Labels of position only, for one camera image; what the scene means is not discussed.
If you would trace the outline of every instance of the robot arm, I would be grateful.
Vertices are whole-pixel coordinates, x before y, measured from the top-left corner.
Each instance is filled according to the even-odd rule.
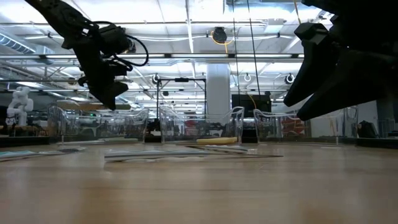
[[[61,0],[25,0],[45,17],[62,36],[64,49],[73,49],[85,77],[90,93],[111,110],[116,109],[115,97],[128,90],[128,86],[115,82],[116,76],[126,76],[132,66],[144,66],[149,60],[145,45],[135,37],[126,35],[125,29],[111,22],[92,22],[79,11]],[[107,26],[100,28],[99,23]],[[146,51],[146,61],[135,64],[116,55],[132,49],[132,40],[139,42]]]
[[[284,103],[311,96],[297,116],[308,120],[348,106],[398,96],[398,22],[394,7],[367,0],[303,0],[335,14],[333,27],[303,23],[295,31],[305,58]],[[372,19],[363,22],[363,15]]]

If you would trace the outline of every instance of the humanoid robot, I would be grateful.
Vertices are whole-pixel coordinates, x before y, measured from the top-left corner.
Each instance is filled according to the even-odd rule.
[[[19,126],[26,125],[26,112],[33,110],[33,100],[28,98],[29,92],[29,87],[18,87],[17,91],[12,94],[12,101],[7,109],[7,118],[13,118],[17,115]]]

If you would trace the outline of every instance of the white column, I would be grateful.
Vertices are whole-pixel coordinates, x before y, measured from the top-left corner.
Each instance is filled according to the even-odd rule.
[[[230,70],[228,64],[207,65],[208,114],[226,114],[231,109]]]

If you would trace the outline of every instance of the table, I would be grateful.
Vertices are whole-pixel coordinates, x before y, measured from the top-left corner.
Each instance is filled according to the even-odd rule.
[[[0,162],[1,223],[385,224],[398,219],[395,150],[268,144],[259,152],[284,157],[103,160],[109,149],[160,147],[183,149],[101,145],[78,154]]]

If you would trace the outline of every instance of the clear plastic barrier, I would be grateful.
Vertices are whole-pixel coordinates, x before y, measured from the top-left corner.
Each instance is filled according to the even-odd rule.
[[[82,110],[74,101],[48,107],[49,136],[61,142],[144,142],[149,109],[140,111]]]
[[[243,107],[227,114],[177,114],[172,108],[160,107],[163,143],[241,144]]]
[[[254,110],[258,143],[306,142],[340,144],[357,138],[358,108],[335,111],[308,121],[296,114],[277,114]]]

